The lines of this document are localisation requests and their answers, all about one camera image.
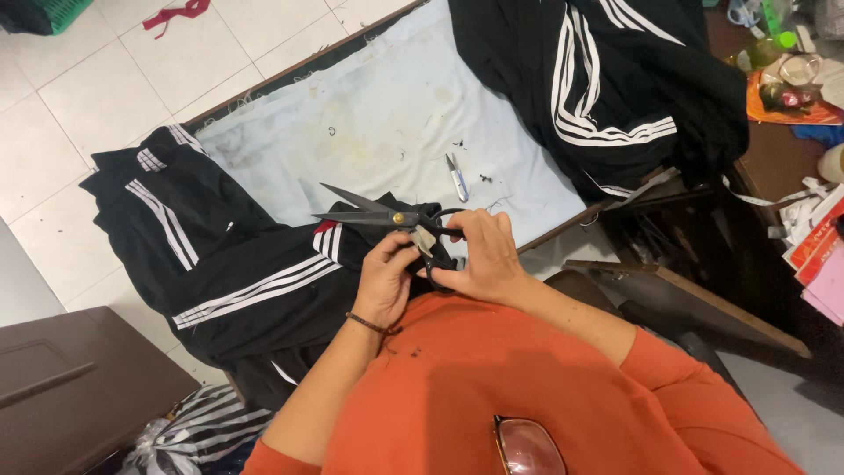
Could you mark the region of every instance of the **floor tile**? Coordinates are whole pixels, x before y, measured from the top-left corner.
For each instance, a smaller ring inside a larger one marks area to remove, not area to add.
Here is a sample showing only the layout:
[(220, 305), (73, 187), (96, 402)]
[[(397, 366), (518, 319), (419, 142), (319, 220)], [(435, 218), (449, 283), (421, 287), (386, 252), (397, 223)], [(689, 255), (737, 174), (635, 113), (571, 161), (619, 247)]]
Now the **floor tile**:
[(0, 112), (32, 93), (32, 85), (15, 64), (12, 53), (0, 43)]
[(108, 236), (92, 222), (97, 215), (94, 196), (78, 187), (88, 175), (9, 226), (61, 303), (121, 266)]
[(346, 30), (329, 13), (255, 60), (255, 65), (269, 78), (345, 37)]
[(202, 97), (174, 114), (173, 117), (179, 123), (185, 123), (199, 114), (206, 112), (211, 107), (218, 106), (241, 92), (249, 90), (252, 86), (260, 84), (263, 80), (263, 76), (258, 72), (255, 65), (250, 64), (238, 71), (234, 76), (223, 81), (223, 84), (211, 89)]
[(167, 34), (138, 25), (120, 37), (170, 112), (179, 112), (252, 62), (212, 5), (195, 19), (175, 17)]
[(170, 113), (119, 40), (38, 91), (77, 150), (119, 150)]
[(211, 368), (207, 364), (201, 363), (199, 360), (191, 356), (191, 353), (187, 352), (185, 347), (182, 345), (170, 350), (170, 352), (167, 353), (167, 356), (175, 361), (180, 368), (187, 371), (187, 373), (195, 380), (204, 385), (229, 384), (229, 380), (225, 378), (225, 374), (222, 370)]
[(88, 7), (61, 35), (8, 35), (4, 42), (30, 83), (39, 89), (115, 38), (100, 10)]
[(168, 3), (170, 0), (94, 0), (94, 5), (100, 9), (105, 21), (118, 35), (157, 14)]
[(322, 0), (215, 0), (214, 6), (252, 60), (329, 11)]
[(101, 305), (114, 310), (162, 352), (168, 352), (179, 345), (165, 317), (143, 302), (123, 267), (68, 302), (65, 308), (68, 312), (75, 312)]
[(143, 142), (144, 139), (146, 139), (147, 137), (149, 137), (149, 135), (151, 133), (153, 133), (153, 130), (156, 130), (159, 127), (163, 127), (165, 125), (171, 125), (171, 124), (174, 124), (174, 123), (176, 123), (176, 120), (173, 118), (173, 116), (170, 116), (164, 122), (156, 125), (155, 127), (151, 128), (150, 130), (147, 130), (146, 132), (143, 133), (143, 135), (139, 136), (138, 138), (133, 140), (130, 144), (125, 145), (122, 148), (131, 149), (131, 148), (137, 147), (138, 145), (141, 145), (141, 142)]
[(409, 3), (409, 0), (347, 0), (333, 12), (351, 35)]
[(519, 256), (522, 267), (540, 281), (560, 272), (569, 259), (619, 261), (597, 223), (586, 227), (571, 227), (547, 243)]
[(7, 223), (88, 171), (36, 93), (0, 112), (0, 168), (0, 216)]

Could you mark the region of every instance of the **left hand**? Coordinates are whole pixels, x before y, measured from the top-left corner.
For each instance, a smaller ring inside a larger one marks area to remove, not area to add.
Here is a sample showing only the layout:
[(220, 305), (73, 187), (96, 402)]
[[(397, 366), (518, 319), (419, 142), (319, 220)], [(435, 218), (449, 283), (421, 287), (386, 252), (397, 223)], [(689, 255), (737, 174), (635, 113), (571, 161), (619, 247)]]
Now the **left hand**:
[(391, 232), (364, 258), (352, 313), (381, 328), (396, 323), (408, 305), (410, 274), (405, 267), (419, 258), (406, 232)]

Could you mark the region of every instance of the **striped plastic bag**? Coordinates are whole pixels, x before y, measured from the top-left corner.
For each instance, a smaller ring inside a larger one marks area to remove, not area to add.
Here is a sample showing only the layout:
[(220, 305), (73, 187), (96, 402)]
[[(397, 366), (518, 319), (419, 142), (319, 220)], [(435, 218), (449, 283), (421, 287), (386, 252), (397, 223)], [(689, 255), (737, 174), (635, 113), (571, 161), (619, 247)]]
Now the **striped plastic bag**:
[(123, 466), (142, 475), (199, 475), (203, 464), (255, 439), (272, 418), (266, 409), (245, 407), (230, 385), (204, 386), (179, 402), (170, 417), (147, 424)]

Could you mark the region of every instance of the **red fabric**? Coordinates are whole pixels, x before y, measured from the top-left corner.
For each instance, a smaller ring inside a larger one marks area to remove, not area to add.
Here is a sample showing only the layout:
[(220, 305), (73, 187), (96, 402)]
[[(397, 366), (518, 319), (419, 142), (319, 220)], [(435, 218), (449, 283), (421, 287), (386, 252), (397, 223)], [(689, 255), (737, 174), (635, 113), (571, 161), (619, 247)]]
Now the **red fabric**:
[[(205, 10), (208, 9), (210, 4), (211, 0), (190, 0), (188, 3), (185, 3), (184, 8), (162, 8), (159, 14), (143, 22), (143, 29), (149, 30), (150, 28), (154, 28), (162, 23), (167, 23), (173, 17), (179, 15), (188, 18), (196, 18), (197, 16), (205, 13)], [(162, 31), (160, 35), (156, 36), (155, 39), (158, 40), (161, 36), (164, 36), (166, 31), (167, 25), (165, 25), (164, 31)]]
[(328, 231), (329, 229), (335, 226), (337, 226), (336, 221), (325, 220), (321, 222), (318, 227), (316, 227), (316, 229), (314, 230), (314, 234), (319, 234), (320, 232)]
[[(339, 414), (322, 473), (503, 474), (493, 415), (550, 433), (569, 473), (796, 474), (708, 366), (644, 330), (621, 368), (542, 321), (458, 296), (408, 306)], [(317, 467), (264, 444), (245, 475)]]

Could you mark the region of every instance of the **scissors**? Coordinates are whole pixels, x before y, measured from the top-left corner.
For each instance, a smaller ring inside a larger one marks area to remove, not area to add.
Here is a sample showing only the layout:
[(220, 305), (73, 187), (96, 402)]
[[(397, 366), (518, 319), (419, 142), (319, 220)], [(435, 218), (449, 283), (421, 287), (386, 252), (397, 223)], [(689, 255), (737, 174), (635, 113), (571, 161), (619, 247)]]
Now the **scissors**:
[(382, 205), (381, 203), (377, 203), (371, 199), (366, 199), (344, 189), (326, 185), (325, 183), (320, 184), (350, 202), (352, 205), (357, 206), (362, 211), (323, 213), (312, 216), (323, 220), (349, 224), (395, 227), (396, 229), (409, 232), (410, 238), (414, 241), (414, 245), (419, 248), (421, 259), (425, 262), (428, 282), (430, 282), (430, 284), (438, 292), (454, 292), (452, 289), (443, 287), (434, 282), (431, 278), (431, 269), (439, 267), (440, 269), (445, 270), (457, 270), (457, 259), (452, 259), (451, 256), (448, 255), (445, 247), (443, 247), (440, 242), (440, 236), (454, 236), (457, 238), (464, 237), (463, 230), (451, 229), (442, 225), (443, 216), (452, 215), (459, 211), (463, 211), (463, 209), (449, 208), (447, 210), (439, 210), (432, 216), (415, 211), (396, 211), (389, 206)]

